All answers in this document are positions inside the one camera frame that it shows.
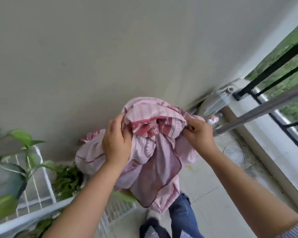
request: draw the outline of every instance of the hand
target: hand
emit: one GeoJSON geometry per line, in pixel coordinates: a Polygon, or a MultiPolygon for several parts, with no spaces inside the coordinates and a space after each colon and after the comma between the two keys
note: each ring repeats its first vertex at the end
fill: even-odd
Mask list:
{"type": "Polygon", "coordinates": [[[130,157],[132,134],[128,127],[121,130],[124,114],[110,120],[102,142],[106,162],[123,168],[130,157]]]}
{"type": "Polygon", "coordinates": [[[219,151],[213,138],[212,125],[192,118],[189,118],[187,122],[193,129],[185,128],[183,135],[202,157],[219,151]]]}

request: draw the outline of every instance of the person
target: person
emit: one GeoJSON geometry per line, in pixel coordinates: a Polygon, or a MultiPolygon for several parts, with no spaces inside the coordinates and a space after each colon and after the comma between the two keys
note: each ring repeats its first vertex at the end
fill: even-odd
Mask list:
{"type": "MultiPolygon", "coordinates": [[[[114,184],[131,154],[132,134],[127,128],[121,130],[123,117],[120,114],[108,124],[102,143],[105,163],[44,233],[43,238],[93,237],[114,184]]],[[[255,235],[260,238],[298,237],[298,214],[217,148],[210,124],[195,119],[188,119],[187,122],[193,128],[185,128],[183,135],[211,166],[255,235]]],[[[187,196],[181,194],[169,211],[173,238],[203,237],[187,196]]],[[[140,228],[141,238],[170,237],[150,213],[149,219],[140,228]]]]}

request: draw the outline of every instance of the pink fabric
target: pink fabric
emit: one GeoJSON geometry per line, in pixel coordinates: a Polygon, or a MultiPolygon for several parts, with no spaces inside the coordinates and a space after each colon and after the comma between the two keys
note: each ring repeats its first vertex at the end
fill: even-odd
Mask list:
{"type": "MultiPolygon", "coordinates": [[[[197,155],[181,131],[190,115],[167,102],[149,97],[130,100],[122,110],[124,125],[131,125],[131,156],[116,188],[130,188],[143,207],[163,213],[179,196],[178,173],[197,155]]],[[[76,153],[75,162],[86,174],[94,175],[105,162],[101,141],[105,130],[88,134],[76,153]]]]}

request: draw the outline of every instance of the left hand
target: left hand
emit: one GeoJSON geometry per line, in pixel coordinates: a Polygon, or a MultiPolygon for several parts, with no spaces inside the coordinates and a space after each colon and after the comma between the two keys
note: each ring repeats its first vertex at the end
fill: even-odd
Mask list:
{"type": "Polygon", "coordinates": [[[110,120],[102,142],[106,162],[119,165],[122,168],[127,164],[131,153],[132,134],[127,126],[121,130],[124,114],[110,120]]]}

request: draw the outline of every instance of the forearm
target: forearm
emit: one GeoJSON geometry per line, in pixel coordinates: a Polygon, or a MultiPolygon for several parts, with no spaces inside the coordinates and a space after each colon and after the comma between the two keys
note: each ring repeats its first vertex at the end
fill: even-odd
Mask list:
{"type": "Polygon", "coordinates": [[[275,237],[298,224],[298,214],[219,150],[204,156],[258,237],[275,237]]]}
{"type": "Polygon", "coordinates": [[[104,163],[43,238],[93,237],[122,168],[104,163]]]}

